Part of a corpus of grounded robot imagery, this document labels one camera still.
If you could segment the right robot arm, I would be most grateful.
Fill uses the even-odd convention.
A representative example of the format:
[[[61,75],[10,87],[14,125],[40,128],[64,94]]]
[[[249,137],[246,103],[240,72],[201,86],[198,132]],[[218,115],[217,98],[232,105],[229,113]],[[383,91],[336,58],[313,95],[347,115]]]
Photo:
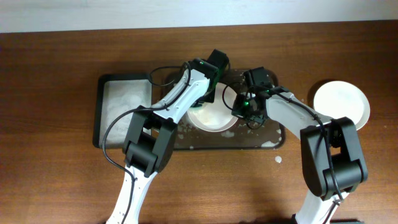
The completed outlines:
[[[345,198],[368,179],[356,127],[347,117],[318,113],[281,86],[257,85],[236,97],[232,114],[247,122],[277,121],[300,140],[308,192],[292,223],[330,223]]]

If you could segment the white plate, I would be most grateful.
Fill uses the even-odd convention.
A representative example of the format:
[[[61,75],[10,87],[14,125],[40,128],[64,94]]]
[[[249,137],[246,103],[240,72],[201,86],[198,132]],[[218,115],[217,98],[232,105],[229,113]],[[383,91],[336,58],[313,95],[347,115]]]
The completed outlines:
[[[226,131],[234,126],[238,118],[231,114],[231,110],[224,103],[232,106],[237,93],[231,87],[227,87],[222,95],[225,87],[224,83],[218,83],[213,103],[204,103],[187,111],[187,119],[191,124],[211,133]]]

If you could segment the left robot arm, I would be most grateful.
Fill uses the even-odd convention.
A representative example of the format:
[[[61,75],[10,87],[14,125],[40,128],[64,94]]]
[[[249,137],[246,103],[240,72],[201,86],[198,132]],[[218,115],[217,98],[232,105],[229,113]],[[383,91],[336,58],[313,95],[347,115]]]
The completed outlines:
[[[131,122],[122,146],[124,164],[108,162],[124,172],[115,208],[107,223],[137,223],[150,184],[169,162],[174,150],[178,122],[188,109],[215,89],[229,60],[196,58],[180,68],[177,84],[156,104],[139,106],[119,115]]]

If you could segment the cream plate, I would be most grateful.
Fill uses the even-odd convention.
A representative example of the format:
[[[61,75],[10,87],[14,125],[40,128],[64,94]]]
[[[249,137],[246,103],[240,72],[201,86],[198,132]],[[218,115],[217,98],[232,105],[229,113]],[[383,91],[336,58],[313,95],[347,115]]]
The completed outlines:
[[[359,118],[361,93],[358,87],[348,82],[327,82],[315,92],[313,107],[315,111],[335,119],[347,117],[355,125]]]

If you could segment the pale blue plate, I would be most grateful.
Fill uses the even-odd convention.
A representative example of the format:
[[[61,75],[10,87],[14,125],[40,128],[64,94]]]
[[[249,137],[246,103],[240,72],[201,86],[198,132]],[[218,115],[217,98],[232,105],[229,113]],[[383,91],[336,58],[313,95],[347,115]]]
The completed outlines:
[[[363,128],[369,120],[371,107],[364,93],[359,94],[359,118],[355,124],[356,130]]]

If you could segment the green yellow sponge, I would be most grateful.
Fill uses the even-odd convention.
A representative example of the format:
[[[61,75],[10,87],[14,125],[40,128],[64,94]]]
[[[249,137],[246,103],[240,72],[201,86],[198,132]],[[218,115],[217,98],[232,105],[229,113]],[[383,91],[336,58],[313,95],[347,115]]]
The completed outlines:
[[[202,104],[200,102],[196,102],[195,104],[191,105],[192,108],[199,108]]]

